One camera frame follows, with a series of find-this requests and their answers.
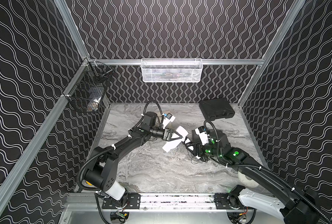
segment black wire mesh basket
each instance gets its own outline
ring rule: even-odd
[[[92,75],[93,82],[95,84],[104,83],[110,80],[115,72],[115,67],[105,65],[101,62],[91,62],[90,63],[93,71],[87,71],[87,73]]]
[[[97,112],[103,103],[105,88],[103,83],[95,83],[99,80],[92,71],[84,71],[72,90],[71,96],[66,96],[71,107],[79,113]]]

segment gray marble surface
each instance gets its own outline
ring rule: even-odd
[[[128,129],[141,118],[144,106],[112,104],[99,146],[110,146],[126,137]],[[232,107],[234,117],[217,119],[213,123],[226,133],[233,147],[245,150],[260,163],[238,106]],[[203,125],[204,117],[198,104],[161,104],[161,109],[169,110],[176,117],[172,128],[181,125],[189,131],[190,138],[191,130]],[[157,112],[158,109],[155,104],[150,104],[147,111]],[[225,168],[212,160],[197,162],[182,144],[166,153],[162,149],[164,144],[161,139],[148,141],[125,156],[119,162],[117,181],[131,192],[229,192],[241,184],[232,168]],[[265,192],[261,186],[253,190]]]

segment wall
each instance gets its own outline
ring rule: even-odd
[[[66,1],[91,58],[261,58],[291,0]]]
[[[306,1],[243,109],[270,169],[332,220],[332,1]]]
[[[104,110],[101,106],[95,114],[80,114],[67,105],[0,216],[0,223],[59,222]]]
[[[93,59],[245,59],[262,58],[293,0],[66,2]],[[217,96],[237,103],[254,69],[204,66],[198,84],[159,88],[161,83],[142,83],[140,69],[120,66],[108,93],[112,102],[153,97],[159,102],[199,102]]]
[[[54,1],[0,1],[0,186],[81,62]],[[65,108],[0,223],[58,222],[104,109]]]
[[[81,61],[53,1],[0,1],[0,186]]]
[[[195,103],[200,100],[225,97],[237,103],[251,79],[256,65],[204,66],[198,83],[145,83],[140,66],[117,66],[107,83],[106,95],[111,102]],[[96,71],[105,72],[98,65]]]

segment black mounting bracket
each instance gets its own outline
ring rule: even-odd
[[[228,204],[228,194],[214,194],[214,203],[216,204],[216,209],[232,209]]]
[[[140,208],[140,198],[141,195],[138,193],[127,193],[125,198],[120,201],[115,201],[113,198],[104,198],[102,209],[120,209],[122,208],[123,200],[126,200],[125,209],[139,209]]]

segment black plastic case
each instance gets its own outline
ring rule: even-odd
[[[226,98],[200,101],[200,109],[207,121],[219,118],[231,118],[235,115],[235,111]]]

